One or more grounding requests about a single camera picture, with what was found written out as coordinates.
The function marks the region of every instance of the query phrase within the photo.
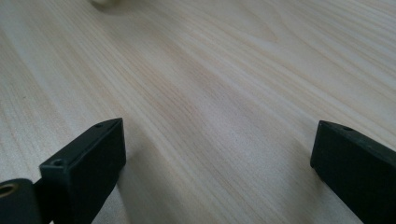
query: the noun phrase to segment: light wood tabletop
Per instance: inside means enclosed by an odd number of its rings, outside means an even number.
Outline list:
[[[123,118],[94,223],[360,223],[320,119],[396,149],[396,1],[0,1],[0,182]]]

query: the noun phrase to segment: wooden surface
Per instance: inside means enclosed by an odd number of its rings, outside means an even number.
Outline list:
[[[320,119],[396,148],[393,0],[0,1],[0,181],[94,123],[128,162],[94,223],[360,223]]]

